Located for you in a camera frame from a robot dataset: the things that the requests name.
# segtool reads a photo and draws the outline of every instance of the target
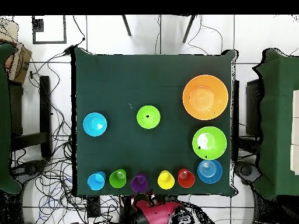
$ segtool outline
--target green cloth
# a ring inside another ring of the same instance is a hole
[[[9,99],[8,76],[5,71],[6,59],[16,51],[10,44],[0,45],[0,190],[11,194],[21,191],[18,182],[9,174],[11,157],[11,102]]]
[[[147,176],[148,190],[156,194],[234,195],[230,186],[230,98],[235,56],[234,50],[221,56],[91,55],[76,48],[77,194],[134,194],[131,180],[142,172]],[[218,77],[229,92],[225,111],[209,121],[190,116],[182,102],[186,84],[202,74]],[[160,111],[160,123],[153,129],[143,129],[137,123],[137,112],[144,105]],[[107,130],[98,137],[87,135],[82,125],[92,112],[107,119]],[[221,179],[205,184],[197,175],[201,159],[192,149],[192,138],[201,127],[211,125],[224,132],[228,148],[217,159],[223,168]],[[195,175],[193,187],[179,185],[181,168]],[[109,176],[117,169],[127,173],[126,185],[119,189],[109,183]],[[161,189],[157,183],[163,170],[175,178],[170,190]],[[106,173],[105,185],[100,191],[92,191],[87,180],[98,171]]]
[[[266,199],[299,195],[299,176],[290,170],[293,91],[299,89],[299,58],[286,57],[275,49],[264,51],[265,62],[256,70],[265,86],[260,103],[263,142],[259,168],[264,174],[254,184]]]

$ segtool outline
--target chair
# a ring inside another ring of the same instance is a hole
[[[191,16],[191,18],[190,18],[190,20],[189,20],[189,24],[188,24],[187,29],[186,29],[186,32],[185,32],[185,35],[184,35],[184,38],[183,38],[183,43],[185,43],[186,40],[187,40],[189,31],[190,31],[190,29],[191,29],[192,23],[193,23],[193,21],[194,21],[196,15],[177,15],[177,16],[184,16],[184,17]],[[128,26],[128,21],[127,21],[126,16],[125,16],[125,15],[122,15],[122,17],[123,17],[124,25],[126,26],[128,35],[129,35],[129,36],[132,36],[131,31],[130,31],[130,28],[129,28],[129,26]]]

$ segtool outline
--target purple cup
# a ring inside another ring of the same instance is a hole
[[[131,187],[136,193],[147,189],[147,177],[143,173],[138,173],[131,181]]]

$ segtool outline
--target blue bowl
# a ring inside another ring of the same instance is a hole
[[[199,178],[207,183],[216,183],[222,176],[222,165],[216,160],[202,160],[197,168]]]
[[[99,113],[89,113],[83,120],[84,131],[92,137],[102,135],[106,131],[106,128],[107,121]]]
[[[106,175],[103,171],[97,171],[89,176],[87,185],[93,191],[99,191],[104,187]]]

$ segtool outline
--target small green bowl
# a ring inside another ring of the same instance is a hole
[[[159,110],[154,106],[143,106],[137,113],[137,122],[145,129],[155,128],[160,122]]]
[[[203,127],[195,133],[192,147],[200,158],[215,160],[226,150],[227,139],[220,129],[212,126]]]

